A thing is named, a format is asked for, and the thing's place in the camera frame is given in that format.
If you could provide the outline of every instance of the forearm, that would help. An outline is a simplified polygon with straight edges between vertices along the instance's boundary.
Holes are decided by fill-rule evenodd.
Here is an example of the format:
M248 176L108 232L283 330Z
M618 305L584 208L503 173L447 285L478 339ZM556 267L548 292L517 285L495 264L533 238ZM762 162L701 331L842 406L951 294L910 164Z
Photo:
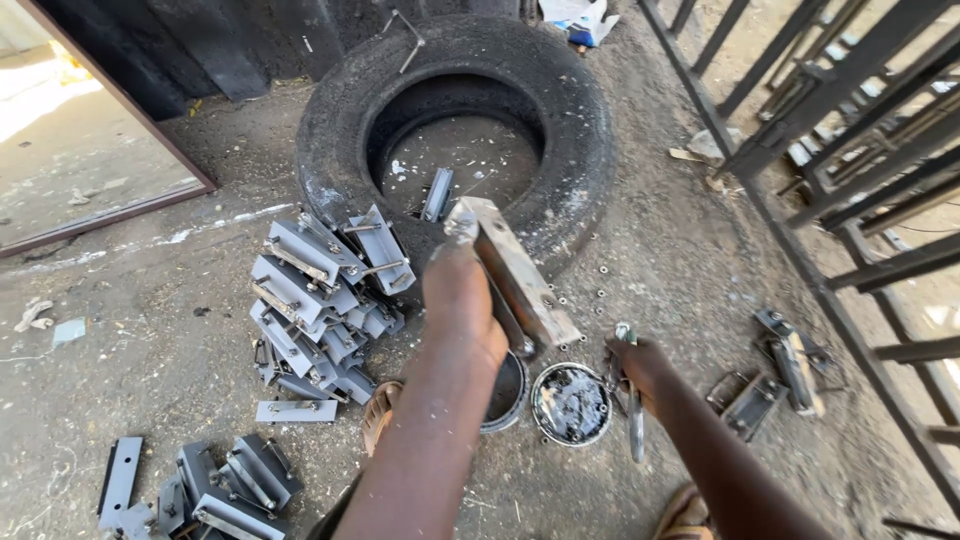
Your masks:
M453 534L496 373L475 346L424 342L337 539Z
M666 428L724 538L829 539L832 536L777 485L747 445L677 378L656 397Z

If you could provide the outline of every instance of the hand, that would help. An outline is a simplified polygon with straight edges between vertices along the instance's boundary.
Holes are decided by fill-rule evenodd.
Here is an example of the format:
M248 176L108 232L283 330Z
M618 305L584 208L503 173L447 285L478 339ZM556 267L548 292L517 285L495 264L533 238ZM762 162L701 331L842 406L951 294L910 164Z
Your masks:
M657 416L658 392L682 383L663 349L656 342L639 338L636 345L607 336L607 348L620 358L624 373L643 395L643 406Z
M473 245L451 236L423 274L425 346L479 355L496 372L507 354L507 335L493 318L487 275Z

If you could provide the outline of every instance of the stack of metal brackets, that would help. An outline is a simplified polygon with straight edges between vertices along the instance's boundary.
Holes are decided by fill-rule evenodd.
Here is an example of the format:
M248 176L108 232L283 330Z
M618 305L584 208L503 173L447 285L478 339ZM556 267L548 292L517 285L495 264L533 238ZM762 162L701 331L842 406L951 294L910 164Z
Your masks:
M111 455L124 452L120 447L126 440L120 439ZM104 506L118 511L102 513L101 528L128 540L283 540L290 524L277 513L303 489L286 455L274 439L251 434L238 437L225 458L218 468L206 444L184 446L177 472L160 485L157 514L145 503L122 504L122 509L115 503ZM108 477L107 498L113 484Z
M308 213L275 221L263 245L251 272L250 317L262 332L253 363L264 383L302 401L260 402L256 420L332 422L338 403L372 396L366 349L403 328L391 296L417 278L376 206L340 229Z

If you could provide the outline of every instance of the metal gate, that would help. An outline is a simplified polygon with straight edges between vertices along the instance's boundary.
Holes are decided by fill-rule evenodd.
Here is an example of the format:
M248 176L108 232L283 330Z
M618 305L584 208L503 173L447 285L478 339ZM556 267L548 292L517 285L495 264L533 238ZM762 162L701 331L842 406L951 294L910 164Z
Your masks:
M719 104L701 82L749 0L732 0L691 65L677 44L696 0L681 0L672 22L658 0L638 0L664 52L724 155L717 174L735 176L774 238L796 267L829 321L874 387L954 514L960 517L960 479L940 445L960 446L960 401L943 358L960 357L960 336L921 340L904 324L890 285L960 262L960 233L880 260L866 238L926 209L960 196L960 25L900 71L888 62L956 2L900 0L862 37L848 30L870 0L847 0L828 12L828 0L801 0L766 49ZM737 147L725 120L764 81L769 98L756 112L762 124ZM925 103L904 114L908 103ZM825 127L831 115L840 129ZM804 191L808 206L786 215L786 205L761 190L757 175L787 156L801 177L778 195ZM794 230L819 221L836 235L857 268L825 276ZM876 300L898 345L873 348L836 291L855 287ZM943 425L919 421L887 368L916 370L943 417Z

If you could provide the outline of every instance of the right hand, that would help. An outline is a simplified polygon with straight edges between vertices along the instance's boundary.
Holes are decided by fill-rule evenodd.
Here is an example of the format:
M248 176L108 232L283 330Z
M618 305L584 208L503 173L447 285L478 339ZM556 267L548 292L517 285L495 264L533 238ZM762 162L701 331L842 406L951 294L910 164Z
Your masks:
M623 371L643 395L643 406L657 416L655 402L664 388L681 381L660 345L639 338L636 345L607 337L607 348L620 358Z

